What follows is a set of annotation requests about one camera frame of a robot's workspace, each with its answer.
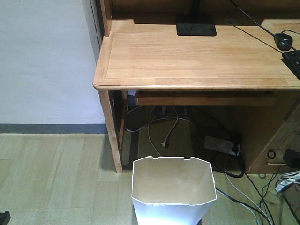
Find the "monitor stand base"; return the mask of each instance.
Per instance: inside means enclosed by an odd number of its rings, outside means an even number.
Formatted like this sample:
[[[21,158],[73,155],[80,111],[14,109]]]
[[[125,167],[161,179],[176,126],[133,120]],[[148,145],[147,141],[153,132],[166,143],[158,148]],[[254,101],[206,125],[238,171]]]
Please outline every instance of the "monitor stand base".
[[[216,36],[217,31],[212,17],[207,14],[192,16],[191,14],[176,15],[177,35],[183,36]]]

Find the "desk drawer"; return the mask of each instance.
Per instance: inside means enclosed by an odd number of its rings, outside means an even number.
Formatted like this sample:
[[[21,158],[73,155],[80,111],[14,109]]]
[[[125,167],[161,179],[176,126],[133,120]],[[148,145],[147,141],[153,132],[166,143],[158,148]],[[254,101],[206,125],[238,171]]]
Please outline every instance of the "desk drawer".
[[[273,106],[273,92],[153,92],[139,91],[137,105],[239,105]]]

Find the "white wall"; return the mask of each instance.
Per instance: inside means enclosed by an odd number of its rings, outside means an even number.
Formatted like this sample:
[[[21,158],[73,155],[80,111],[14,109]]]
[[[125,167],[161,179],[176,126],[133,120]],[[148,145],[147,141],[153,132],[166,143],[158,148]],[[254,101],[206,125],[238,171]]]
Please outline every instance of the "white wall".
[[[0,1],[0,123],[105,123],[85,16],[83,0]]]

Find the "white wastebasket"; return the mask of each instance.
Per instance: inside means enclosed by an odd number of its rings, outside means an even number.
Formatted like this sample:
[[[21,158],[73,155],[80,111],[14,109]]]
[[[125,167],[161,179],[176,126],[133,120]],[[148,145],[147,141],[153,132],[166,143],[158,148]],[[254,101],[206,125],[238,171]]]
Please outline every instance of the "white wastebasket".
[[[131,197],[139,225],[196,225],[217,199],[211,165],[195,157],[141,158]]]

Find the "cable grommet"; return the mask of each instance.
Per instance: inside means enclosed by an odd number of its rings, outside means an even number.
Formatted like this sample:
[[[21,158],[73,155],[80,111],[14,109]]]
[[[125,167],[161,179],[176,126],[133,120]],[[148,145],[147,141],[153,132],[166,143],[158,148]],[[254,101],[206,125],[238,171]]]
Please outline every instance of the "cable grommet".
[[[276,152],[274,151],[274,149],[270,149],[268,152],[267,152],[267,157],[270,158],[270,159],[274,159],[276,157]]]

